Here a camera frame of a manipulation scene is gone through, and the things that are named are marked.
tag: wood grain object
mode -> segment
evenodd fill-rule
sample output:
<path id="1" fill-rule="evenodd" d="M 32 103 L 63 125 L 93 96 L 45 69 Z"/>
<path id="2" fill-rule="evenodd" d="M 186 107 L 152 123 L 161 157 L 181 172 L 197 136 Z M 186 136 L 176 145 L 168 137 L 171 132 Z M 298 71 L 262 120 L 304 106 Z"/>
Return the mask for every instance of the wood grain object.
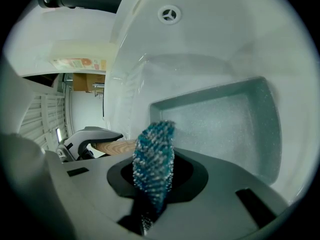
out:
<path id="1" fill-rule="evenodd" d="M 136 140 L 119 140 L 113 142 L 92 143 L 91 146 L 110 156 L 122 154 L 128 151 L 134 151 L 136 148 Z"/>

